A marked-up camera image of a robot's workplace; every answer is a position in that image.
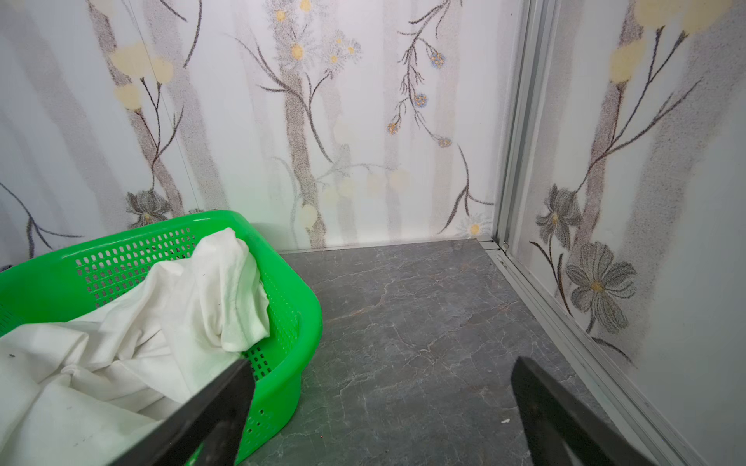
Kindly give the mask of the white t-shirt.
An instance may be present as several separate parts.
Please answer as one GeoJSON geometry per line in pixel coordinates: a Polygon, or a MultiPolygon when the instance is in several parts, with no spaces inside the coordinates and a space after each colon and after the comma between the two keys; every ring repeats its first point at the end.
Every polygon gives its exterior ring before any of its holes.
{"type": "Polygon", "coordinates": [[[267,307],[227,228],[96,311],[16,328],[1,340],[2,463],[115,459],[267,338],[267,307]]]}

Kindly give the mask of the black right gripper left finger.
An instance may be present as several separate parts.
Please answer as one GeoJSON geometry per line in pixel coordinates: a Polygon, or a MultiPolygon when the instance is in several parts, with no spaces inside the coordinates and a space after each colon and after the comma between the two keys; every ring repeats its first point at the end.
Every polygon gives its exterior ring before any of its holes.
{"type": "Polygon", "coordinates": [[[256,381],[239,359],[114,465],[233,465],[256,381]]]}

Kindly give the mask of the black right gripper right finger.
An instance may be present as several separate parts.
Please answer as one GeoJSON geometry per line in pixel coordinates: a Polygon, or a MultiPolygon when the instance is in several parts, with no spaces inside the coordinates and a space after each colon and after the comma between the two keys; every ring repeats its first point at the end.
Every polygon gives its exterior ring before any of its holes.
{"type": "Polygon", "coordinates": [[[652,463],[534,360],[516,360],[511,386],[535,465],[652,463]]]}

